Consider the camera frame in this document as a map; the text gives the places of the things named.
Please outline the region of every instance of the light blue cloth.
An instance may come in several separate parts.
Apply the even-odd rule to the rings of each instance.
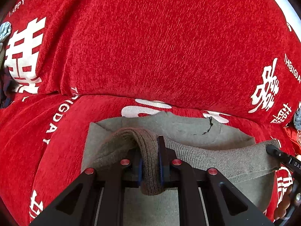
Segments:
[[[297,130],[301,130],[301,108],[294,114],[294,126]]]
[[[5,48],[3,48],[3,42],[11,34],[11,23],[4,22],[0,25],[0,68],[5,55]]]

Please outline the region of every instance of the black metal frame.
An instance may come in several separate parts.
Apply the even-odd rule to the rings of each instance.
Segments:
[[[301,189],[301,170],[294,164],[300,161],[274,146],[267,152],[294,170],[295,181],[286,217],[272,223],[215,168],[192,168],[165,147],[163,137],[158,138],[158,144],[161,183],[164,188],[178,188],[180,226],[282,226],[299,208],[295,198]],[[86,169],[30,225],[122,226],[125,187],[138,188],[141,179],[142,158],[139,149],[132,149],[126,160],[101,174]]]

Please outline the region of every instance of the red screw cap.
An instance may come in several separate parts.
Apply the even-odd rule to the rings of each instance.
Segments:
[[[215,168],[209,168],[209,169],[208,169],[208,173],[209,173],[210,175],[217,175],[217,170],[216,170]]]
[[[179,165],[182,164],[182,161],[179,160],[179,159],[174,159],[172,163],[173,163],[173,165],[175,165],[175,166],[179,166]]]
[[[85,173],[90,175],[90,174],[94,173],[94,169],[92,167],[89,167],[85,170]]]
[[[123,160],[120,161],[120,164],[123,165],[123,166],[127,166],[128,164],[130,164],[130,160],[123,159]]]

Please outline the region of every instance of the pillow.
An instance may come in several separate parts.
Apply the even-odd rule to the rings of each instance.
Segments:
[[[282,10],[275,0],[18,0],[5,65],[17,92],[76,86],[285,125],[301,47],[300,23]]]

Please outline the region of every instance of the brown knitted fabric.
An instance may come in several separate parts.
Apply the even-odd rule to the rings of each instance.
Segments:
[[[144,129],[124,128],[113,133],[100,147],[99,156],[90,165],[97,171],[123,159],[127,152],[139,147],[143,160],[141,191],[145,195],[157,195],[164,191],[160,184],[160,167],[156,134]]]

